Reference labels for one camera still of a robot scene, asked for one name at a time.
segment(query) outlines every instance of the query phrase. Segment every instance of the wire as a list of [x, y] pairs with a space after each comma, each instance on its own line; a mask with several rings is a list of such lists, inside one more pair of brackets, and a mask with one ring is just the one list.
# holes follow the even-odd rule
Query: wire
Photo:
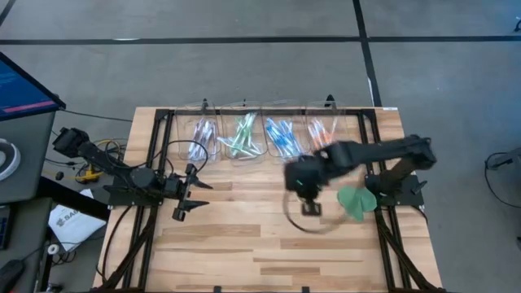
[[170, 176], [173, 175], [173, 164], [172, 162], [169, 160], [169, 158], [166, 158], [166, 161], [169, 162], [169, 165], [170, 165]]
[[[190, 139], [180, 139], [180, 140], [174, 140], [174, 141], [171, 141], [167, 144], [167, 146], [173, 144], [173, 143], [179, 143], [179, 142], [192, 142], [192, 143], [195, 143], [196, 145], [199, 145], [200, 147], [203, 148], [203, 151], [204, 151], [204, 162], [203, 164], [201, 165], [200, 168], [198, 168], [197, 172], [200, 172], [204, 166], [206, 166], [206, 163], [208, 162], [208, 158], [209, 158], [209, 155], [208, 155], [208, 151], [206, 150], [206, 147], [204, 147], [200, 142], [196, 142], [194, 140], [190, 140]], [[147, 164], [148, 162], [144, 162], [144, 163], [141, 163], [141, 164], [138, 164], [138, 165], [135, 165], [135, 166], [121, 166], [121, 165], [118, 165], [118, 164], [114, 164], [114, 162], [112, 160], [114, 160], [114, 158], [112, 158], [111, 156], [108, 155], [107, 153], [107, 146], [108, 144], [105, 146], [105, 155], [107, 156], [107, 160], [108, 162], [112, 165], [112, 167], [115, 167], [115, 168], [126, 168], [126, 169], [134, 169], [134, 168], [139, 168], [141, 166], [144, 166], [145, 164]], [[161, 151], [158, 151], [157, 154], [155, 154], [153, 157], [152, 157], [152, 160], [154, 160], [155, 158], [157, 158], [158, 155], [161, 154], [163, 150]]]
[[519, 27], [520, 25], [521, 25], [521, 20], [519, 20], [518, 23], [515, 25], [514, 33], [521, 31], [521, 28]]
[[55, 164], [53, 162], [47, 162], [47, 161], [46, 161], [46, 163], [51, 164], [51, 165], [56, 166], [56, 167], [60, 167], [60, 168], [70, 168], [72, 170], [76, 170], [76, 167], [74, 167], [74, 166], [67, 166], [67, 165], [63, 165], [63, 164]]
[[169, 146], [169, 145], [171, 145], [171, 144], [173, 144], [173, 143], [179, 143], [179, 142], [193, 142], [193, 143], [195, 143], [196, 145], [198, 145], [198, 146], [200, 146], [201, 148], [203, 148], [203, 151], [204, 151], [204, 162], [203, 162], [203, 164], [201, 165], [201, 167], [200, 167], [200, 168], [197, 170], [197, 172], [196, 172], [196, 173], [199, 173], [199, 172], [204, 168], [204, 166], [206, 166], [206, 163], [208, 162], [208, 157], [209, 157], [209, 155], [208, 155], [208, 151], [206, 150], [206, 147], [204, 147], [200, 142], [196, 142], [196, 141], [194, 141], [194, 140], [190, 140], [190, 139], [180, 139], [180, 140], [171, 141], [171, 142], [169, 142], [169, 144], [168, 144], [167, 146]]
[[132, 120], [129, 119], [121, 119], [121, 118], [115, 118], [115, 117], [106, 117], [106, 116], [99, 116], [99, 115], [92, 115], [92, 114], [86, 114], [86, 113], [80, 113], [75, 111], [69, 111], [65, 109], [61, 109], [62, 112], [67, 112], [70, 114], [75, 114], [79, 116], [87, 116], [87, 117], [93, 117], [93, 118], [99, 118], [99, 119], [106, 119], [106, 120], [115, 120], [115, 121], [123, 121], [123, 122], [130, 122], [132, 123]]
[[72, 253], [71, 252], [65, 252], [65, 253], [59, 254], [57, 261], [54, 260], [54, 256], [53, 256], [53, 259], [51, 260], [52, 266], [55, 267], [57, 265], [63, 265], [63, 264], [72, 263], [74, 261], [74, 259], [76, 259], [76, 253], [77, 253], [77, 251], [74, 250]]
[[72, 245], [81, 245], [82, 243], [85, 243], [87, 241], [94, 241], [94, 240], [100, 240], [100, 239], [103, 239], [105, 238], [105, 235], [104, 236], [99, 236], [99, 237], [96, 237], [96, 238], [88, 238], [88, 239], [85, 239], [83, 240], [82, 242], [79, 242], [79, 243], [70, 243], [70, 242], [56, 242], [56, 243], [46, 243], [46, 244], [43, 244], [41, 245], [40, 247], [38, 247], [37, 249], [31, 251], [28, 255], [24, 256], [21, 260], [27, 260], [30, 256], [32, 256], [33, 254], [35, 254], [36, 252], [38, 252], [40, 249], [42, 248], [45, 248], [45, 247], [49, 247], [53, 244], [72, 244]]
[[298, 225], [297, 223], [295, 223], [293, 221], [293, 219], [291, 219], [290, 209], [289, 209], [289, 201], [290, 201], [289, 199], [290, 199], [290, 193], [287, 192], [287, 191], [284, 192], [284, 195], [282, 196], [282, 211], [284, 212], [284, 216], [286, 216], [286, 219], [293, 226], [295, 226], [295, 228], [297, 228], [298, 230], [300, 230], [302, 232], [310, 233], [310, 234], [325, 234], [325, 233], [329, 233], [331, 231], [337, 230], [340, 227], [340, 225], [343, 224], [348, 219], [346, 217], [347, 215], [343, 214], [338, 219], [333, 220], [331, 222], [331, 224], [328, 225], [327, 227], [324, 227], [324, 228], [321, 228], [321, 229], [316, 229], [316, 230], [304, 228], [301, 225]]
[[114, 225], [114, 229], [112, 229], [112, 232], [111, 232], [111, 235], [108, 237], [108, 241], [107, 241], [107, 247], [105, 247], [105, 252], [103, 253], [103, 263], [102, 263], [102, 267], [101, 267], [101, 278], [102, 279], [105, 279], [107, 280], [107, 278], [105, 277], [105, 268], [107, 267], [107, 258], [108, 258], [108, 251], [109, 251], [109, 248], [111, 246], [111, 242], [112, 242], [112, 239], [114, 238], [114, 234], [116, 233], [116, 230], [117, 230], [117, 227], [120, 225], [121, 223], [121, 220], [123, 220], [123, 217], [127, 214], [127, 212], [129, 212], [129, 210], [132, 208], [133, 206], [128, 206], [122, 213], [121, 213], [121, 216], [117, 219], [116, 221], [116, 224]]
[[63, 165], [67, 165], [67, 166], [74, 166], [74, 165], [77, 165], [77, 164], [83, 164], [83, 162], [74, 162], [74, 161], [59, 162], [59, 161], [55, 161], [55, 160], [51, 160], [51, 159], [47, 159], [47, 158], [46, 158], [46, 161], [50, 162], [50, 163], [54, 163], [54, 164], [63, 164]]
[[124, 140], [124, 141], [128, 141], [129, 139], [128, 138], [104, 138], [104, 139], [99, 139], [97, 141], [93, 141], [92, 143], [96, 144], [98, 142], [102, 142], [102, 141], [105, 141], [105, 140], [112, 140], [112, 141]]
[[425, 214], [424, 211], [422, 211], [422, 209], [421, 209], [419, 206], [411, 206], [411, 207], [413, 207], [413, 209], [415, 209], [415, 210], [417, 210], [419, 213], [421, 213], [422, 216], [423, 216], [423, 218], [425, 218], [425, 222], [426, 222], [427, 224], [429, 224], [429, 219], [427, 219], [427, 215]]
[[83, 166], [81, 166], [81, 168], [78, 170], [78, 172], [76, 172], [76, 178], [74, 178], [74, 180], [80, 184], [86, 184], [85, 180], [81, 180], [81, 179], [78, 179], [79, 177], [81, 177], [81, 173], [83, 171], [85, 171], [87, 168], [89, 167], [88, 164], [83, 164]]
[[512, 208], [521, 208], [521, 206], [519, 205], [515, 205], [515, 204], [512, 204], [512, 203], [507, 203], [506, 201], [504, 201], [503, 199], [500, 199], [499, 196], [496, 195], [496, 192], [494, 192], [494, 190], [492, 189], [492, 187], [490, 186], [490, 182], [488, 181], [488, 174], [487, 174], [487, 171], [488, 171], [488, 162], [490, 161], [490, 159], [495, 156], [495, 155], [503, 155], [503, 154], [506, 154], [505, 152], [495, 152], [491, 155], [488, 156], [488, 158], [485, 160], [485, 172], [484, 172], [484, 175], [485, 175], [485, 181], [487, 182], [487, 186], [488, 186], [488, 189], [490, 190], [490, 192], [494, 195], [494, 197], [499, 200], [500, 202], [502, 202], [503, 204], [509, 206], [509, 207], [512, 207]]
[[[193, 142], [193, 143], [195, 143], [195, 144], [197, 144], [197, 145], [199, 145], [199, 146], [201, 146], [201, 147], [203, 148], [203, 150], [204, 150], [204, 155], [205, 155], [205, 160], [204, 160], [203, 164], [201, 165], [201, 167], [196, 171], [196, 173], [200, 172], [200, 171], [204, 168], [204, 166], [206, 165], [206, 163], [208, 162], [208, 157], [209, 157], [209, 155], [208, 155], [208, 151], [206, 150], [206, 148], [205, 148], [201, 143], [196, 142], [196, 141], [192, 141], [192, 140], [175, 140], [175, 141], [171, 141], [171, 142], [169, 142], [169, 144], [168, 144], [167, 146], [169, 146], [169, 145], [171, 145], [171, 144], [173, 144], [173, 143], [179, 143], [179, 142]], [[159, 151], [157, 154], [155, 154], [154, 157], [152, 158], [152, 160], [155, 159], [155, 158], [156, 158], [158, 155], [160, 155], [160, 154], [161, 154], [161, 151]], [[173, 164], [172, 164], [172, 162], [171, 162], [168, 158], [166, 158], [166, 160], [167, 160], [167, 162], [169, 162], [170, 167], [172, 168], [172, 172], [171, 172], [170, 174], [173, 174]], [[133, 167], [131, 167], [131, 168], [138, 168], [138, 167], [140, 167], [140, 166], [143, 166], [143, 165], [146, 164], [146, 163], [147, 163], [147, 162], [142, 163], [142, 164], [139, 164], [139, 165], [137, 165], [137, 166], [133, 166]], [[107, 278], [105, 277], [105, 273], [106, 273], [106, 267], [107, 267], [108, 251], [109, 251], [109, 248], [110, 248], [110, 246], [111, 246], [112, 239], [114, 238], [114, 235], [115, 235], [115, 233], [116, 233], [116, 230], [117, 230], [117, 228], [119, 227], [121, 221], [123, 220], [123, 217], [125, 216], [125, 214], [126, 214], [126, 213], [127, 213], [127, 212], [132, 208], [132, 207], [133, 207], [133, 206], [128, 206], [128, 207], [127, 207], [127, 208], [126, 208], [126, 209], [121, 213], [121, 216], [117, 219], [116, 224], [114, 225], [114, 229], [112, 229], [112, 232], [111, 232], [110, 236], [108, 237], [107, 246], [105, 247], [105, 252], [103, 253], [103, 263], [102, 263], [101, 272], [99, 271], [98, 267], [96, 267], [96, 272], [101, 276], [103, 282], [106, 282], [106, 281], [107, 281]]]

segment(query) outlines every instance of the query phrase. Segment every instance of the computer screen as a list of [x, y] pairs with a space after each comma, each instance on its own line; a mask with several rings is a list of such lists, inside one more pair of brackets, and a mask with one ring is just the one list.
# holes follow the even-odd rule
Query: computer screen
[[57, 111], [54, 94], [0, 53], [0, 120]]

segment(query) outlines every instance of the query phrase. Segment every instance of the green towel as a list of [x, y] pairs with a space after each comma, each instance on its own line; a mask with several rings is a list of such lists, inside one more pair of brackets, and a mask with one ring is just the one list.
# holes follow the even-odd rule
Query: green towel
[[357, 221], [364, 220], [364, 212], [374, 211], [376, 208], [376, 197], [367, 188], [345, 186], [339, 190], [337, 196], [345, 212]]

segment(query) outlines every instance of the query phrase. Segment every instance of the wooden table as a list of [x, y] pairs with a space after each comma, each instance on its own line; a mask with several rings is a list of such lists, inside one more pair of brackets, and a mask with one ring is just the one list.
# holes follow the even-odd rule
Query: wooden table
[[[155, 110], [136, 109], [125, 154], [129, 165], [146, 160]], [[375, 111], [382, 140], [404, 136], [396, 109]], [[187, 135], [184, 131], [193, 131], [187, 124], [193, 123], [194, 117], [178, 119], [185, 120], [174, 121], [179, 127], [172, 127], [172, 139], [184, 138]], [[361, 141], [356, 118], [346, 118], [345, 123], [342, 120], [339, 127], [345, 131], [338, 139]], [[177, 172], [182, 173], [186, 161], [180, 159], [179, 147], [173, 144], [169, 148], [169, 158]], [[184, 222], [172, 219], [177, 201], [165, 200], [160, 207], [148, 291], [212, 291], [214, 286], [223, 286], [223, 291], [300, 291], [302, 286], [310, 286], [315, 292], [387, 290], [373, 213], [366, 213], [361, 223], [348, 221], [329, 234], [303, 233], [282, 214], [281, 161], [266, 154], [255, 163], [237, 163], [229, 160], [221, 149], [217, 162], [201, 171], [199, 178], [214, 190], [193, 189], [192, 199], [207, 200], [210, 204], [190, 212]], [[324, 211], [331, 211], [325, 216], [335, 216], [339, 211], [335, 190], [345, 184], [357, 184], [363, 172], [365, 168], [357, 169], [322, 193]], [[116, 268], [128, 251], [135, 209], [116, 231], [108, 254], [108, 272]], [[123, 210], [112, 211], [107, 235]], [[441, 286], [425, 219], [412, 208], [396, 210], [406, 252], [431, 283]], [[296, 199], [290, 202], [290, 212], [301, 225], [321, 225], [300, 215]], [[391, 254], [396, 285], [400, 286], [397, 259]], [[133, 285], [137, 284], [141, 259], [138, 255], [134, 264]], [[97, 276], [94, 285], [100, 282]]]

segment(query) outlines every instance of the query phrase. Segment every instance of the table leg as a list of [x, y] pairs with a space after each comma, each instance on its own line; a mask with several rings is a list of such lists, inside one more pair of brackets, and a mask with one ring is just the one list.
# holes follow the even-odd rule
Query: table leg
[[107, 221], [110, 215], [106, 204], [81, 195], [45, 177], [40, 177], [37, 197], [51, 198], [58, 204], [104, 221]]
[[[49, 242], [51, 239], [52, 231], [47, 228], [46, 240]], [[46, 247], [43, 249], [43, 258], [40, 263], [40, 273], [38, 274], [38, 292], [45, 292], [49, 283], [50, 268], [52, 266], [52, 256], [47, 253]]]

